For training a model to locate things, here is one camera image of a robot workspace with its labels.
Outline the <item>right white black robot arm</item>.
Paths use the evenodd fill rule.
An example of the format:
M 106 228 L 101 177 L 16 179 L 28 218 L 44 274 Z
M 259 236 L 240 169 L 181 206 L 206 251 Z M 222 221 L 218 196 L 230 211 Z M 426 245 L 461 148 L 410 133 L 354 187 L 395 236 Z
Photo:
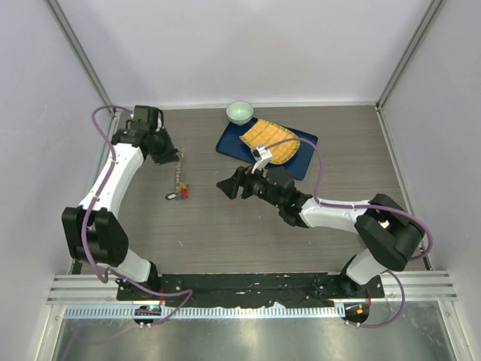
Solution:
M 385 271 L 403 271 L 425 236 L 419 221 L 387 195 L 352 203 L 315 199 L 298 190 L 284 168 L 261 171 L 240 166 L 216 186 L 229 199 L 256 196 L 273 205 L 290 226 L 324 227 L 358 235 L 365 249 L 343 267 L 338 282 L 349 297 L 358 296 Z

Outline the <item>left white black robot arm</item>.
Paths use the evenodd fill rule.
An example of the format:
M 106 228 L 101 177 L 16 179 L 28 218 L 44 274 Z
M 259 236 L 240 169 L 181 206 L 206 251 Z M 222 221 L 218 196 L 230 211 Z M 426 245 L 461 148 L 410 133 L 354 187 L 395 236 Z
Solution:
M 103 130 L 99 134 L 108 147 L 104 167 L 79 205 L 62 212 L 68 251 L 72 259 L 91 265 L 102 283 L 115 275 L 134 285 L 142 299 L 151 300 L 160 290 L 157 268 L 130 248 L 118 213 L 145 160 L 157 165 L 176 162 L 178 149 L 165 127 L 163 111 L 148 105 L 135 106 L 125 127 L 112 136 Z

